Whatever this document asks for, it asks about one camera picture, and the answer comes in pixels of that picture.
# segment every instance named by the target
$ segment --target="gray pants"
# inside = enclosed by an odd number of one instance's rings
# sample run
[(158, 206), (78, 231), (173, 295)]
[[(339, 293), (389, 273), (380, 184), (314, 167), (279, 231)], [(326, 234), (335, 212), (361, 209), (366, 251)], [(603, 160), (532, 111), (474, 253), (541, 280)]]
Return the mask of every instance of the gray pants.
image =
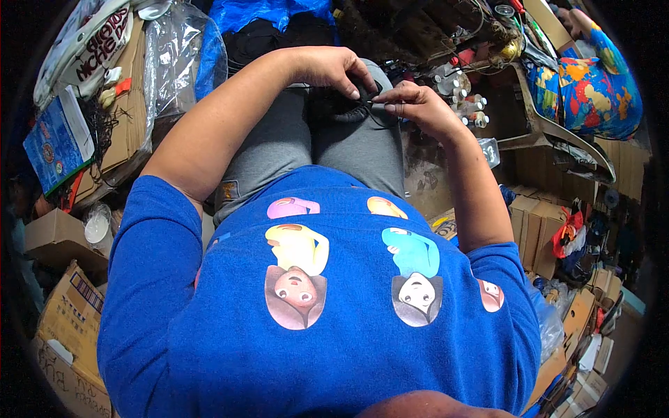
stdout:
[[(364, 60), (375, 80), (392, 89), (388, 77)], [(396, 119), (375, 104), (371, 117), (357, 124), (307, 126), (306, 88), (279, 93), (265, 116), (249, 132), (216, 189), (216, 227), (269, 182), (303, 165), (317, 164), (350, 174), (371, 189), (404, 198), (404, 164)]]

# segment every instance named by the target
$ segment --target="orange tag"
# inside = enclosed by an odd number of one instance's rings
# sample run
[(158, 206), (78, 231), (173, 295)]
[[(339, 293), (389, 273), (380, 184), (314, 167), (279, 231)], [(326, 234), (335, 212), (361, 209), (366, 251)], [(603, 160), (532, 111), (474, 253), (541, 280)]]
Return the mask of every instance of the orange tag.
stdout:
[(127, 92), (130, 90), (130, 83), (132, 82), (132, 78), (128, 77), (125, 80), (121, 81), (116, 85), (116, 95), (119, 96), (123, 92)]

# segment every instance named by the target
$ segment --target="blue sweater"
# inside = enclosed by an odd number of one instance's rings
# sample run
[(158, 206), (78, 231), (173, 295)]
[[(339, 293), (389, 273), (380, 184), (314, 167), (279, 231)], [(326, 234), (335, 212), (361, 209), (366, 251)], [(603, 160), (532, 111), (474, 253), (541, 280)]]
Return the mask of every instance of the blue sweater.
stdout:
[(124, 418), (346, 416), (417, 389), (518, 414), (532, 392), (539, 324), (514, 243), (463, 254), (405, 201), (306, 166), (202, 245), (180, 192), (135, 181), (98, 337)]

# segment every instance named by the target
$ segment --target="finger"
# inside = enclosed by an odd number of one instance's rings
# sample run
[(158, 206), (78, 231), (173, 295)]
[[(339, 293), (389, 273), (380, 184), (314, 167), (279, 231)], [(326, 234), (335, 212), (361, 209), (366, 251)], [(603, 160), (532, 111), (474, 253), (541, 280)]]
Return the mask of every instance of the finger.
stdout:
[(374, 82), (374, 77), (372, 77), (369, 69), (360, 58), (355, 57), (349, 68), (347, 68), (347, 71), (350, 71), (356, 76), (360, 77), (368, 92), (373, 93), (379, 91), (376, 83)]
[(332, 86), (339, 90), (344, 96), (352, 98), (353, 100), (358, 100), (360, 98), (360, 92), (353, 85), (353, 83), (346, 77), (346, 74), (337, 79)]
[(384, 106), (386, 112), (398, 118), (406, 118), (409, 120), (416, 120), (419, 114), (420, 106), (417, 104), (395, 103), (386, 104)]
[(414, 103), (421, 98), (421, 88), (414, 83), (399, 83), (394, 89), (381, 93), (372, 101), (376, 103), (400, 102), (402, 100)]

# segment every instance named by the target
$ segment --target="colorful patterned fabric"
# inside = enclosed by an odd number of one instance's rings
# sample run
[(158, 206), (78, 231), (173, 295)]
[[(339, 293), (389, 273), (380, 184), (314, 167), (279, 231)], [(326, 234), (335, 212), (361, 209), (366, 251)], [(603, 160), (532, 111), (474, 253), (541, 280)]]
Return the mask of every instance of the colorful patterned fabric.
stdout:
[(525, 64), (537, 111), (558, 122), (561, 93), (565, 128), (577, 134), (630, 139), (643, 112), (634, 78), (620, 51), (595, 23), (589, 43), (597, 58), (561, 58), (559, 73), (530, 62)]

